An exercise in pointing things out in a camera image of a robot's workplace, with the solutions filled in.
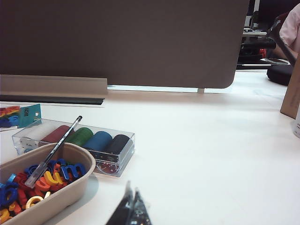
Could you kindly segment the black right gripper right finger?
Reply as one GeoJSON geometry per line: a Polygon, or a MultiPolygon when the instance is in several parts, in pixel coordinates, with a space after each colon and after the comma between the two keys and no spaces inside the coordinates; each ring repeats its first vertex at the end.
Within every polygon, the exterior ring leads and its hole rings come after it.
{"type": "Polygon", "coordinates": [[[149,214],[147,208],[141,196],[138,188],[135,189],[135,196],[133,200],[133,210],[131,215],[132,225],[151,225],[149,214]]]}

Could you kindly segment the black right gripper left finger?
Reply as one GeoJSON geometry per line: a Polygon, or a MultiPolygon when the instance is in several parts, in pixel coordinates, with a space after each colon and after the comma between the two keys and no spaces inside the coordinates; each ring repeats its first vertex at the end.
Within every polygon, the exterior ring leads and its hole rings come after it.
{"type": "Polygon", "coordinates": [[[114,213],[109,218],[107,225],[129,225],[130,217],[133,211],[133,190],[131,188],[131,181],[127,181],[125,193],[119,202],[114,213]]]}

